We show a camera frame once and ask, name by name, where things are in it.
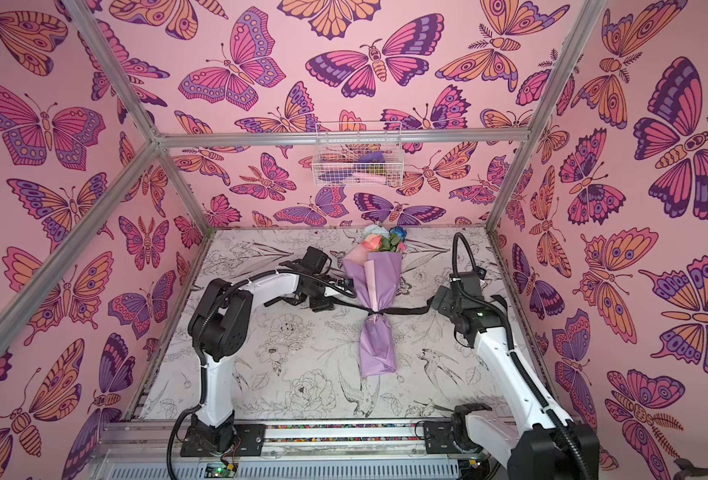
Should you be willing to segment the blue fake flower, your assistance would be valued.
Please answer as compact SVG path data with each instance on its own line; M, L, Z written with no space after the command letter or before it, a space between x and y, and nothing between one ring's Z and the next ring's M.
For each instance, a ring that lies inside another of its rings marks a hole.
M390 230L390 237L398 243L403 242L407 237L407 231L401 226L395 226Z

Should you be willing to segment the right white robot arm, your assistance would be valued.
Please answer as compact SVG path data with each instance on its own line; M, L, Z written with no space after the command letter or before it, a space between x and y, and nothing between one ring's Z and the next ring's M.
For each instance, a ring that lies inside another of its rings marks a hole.
M463 272L459 254L472 252L462 233L453 237L449 284L431 307L454 326L459 343L482 360L512 415L507 424L485 403L459 405L450 418L451 438L465 453L485 453L511 479L596 479L600 442L575 422L544 386L516 345L506 300L483 295L484 270Z

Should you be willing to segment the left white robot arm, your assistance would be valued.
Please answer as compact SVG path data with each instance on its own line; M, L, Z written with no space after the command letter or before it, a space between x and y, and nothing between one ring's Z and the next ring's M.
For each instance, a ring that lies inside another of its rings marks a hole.
M310 303L314 311L334 306L340 297L354 299L353 281L329 274L330 257L309 247L305 255L235 282L216 278L207 285L188 325L200 366L198 403L176 420L191 420L184 448L202 453L233 452L238 433L231 392L236 357L245 345L251 315L259 307L284 302Z

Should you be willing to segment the black ribbon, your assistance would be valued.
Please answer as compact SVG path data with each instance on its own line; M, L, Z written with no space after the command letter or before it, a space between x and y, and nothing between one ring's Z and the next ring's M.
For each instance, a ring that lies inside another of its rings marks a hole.
M421 307L413 307L413 308L389 307L389 308L382 309L382 310L372 310L369 307L346 302L346 301L341 300L336 297L328 297L328 300L334 305L339 305L339 306L344 306L344 307L349 307L349 308L354 308L354 309L365 311L369 316L372 316L372 315L417 316L417 315L424 315L429 312L429 310L431 309L431 303L433 301L433 297L429 298L427 303Z

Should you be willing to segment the pink fake rose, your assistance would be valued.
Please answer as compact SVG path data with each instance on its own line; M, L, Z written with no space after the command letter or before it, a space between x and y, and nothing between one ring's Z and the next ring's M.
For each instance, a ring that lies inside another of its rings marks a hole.
M379 234L370 234L362 242L362 247L369 252L378 252L383 246L384 237Z

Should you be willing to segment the pink purple wrapping paper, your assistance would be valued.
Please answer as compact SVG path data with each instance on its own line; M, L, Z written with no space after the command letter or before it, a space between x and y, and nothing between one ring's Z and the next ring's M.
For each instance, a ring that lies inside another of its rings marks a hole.
M360 245L342 263L362 306L372 310L392 306L401 278L401 253L369 252ZM367 314L359 339L359 364L362 378L397 371L392 326L387 315Z

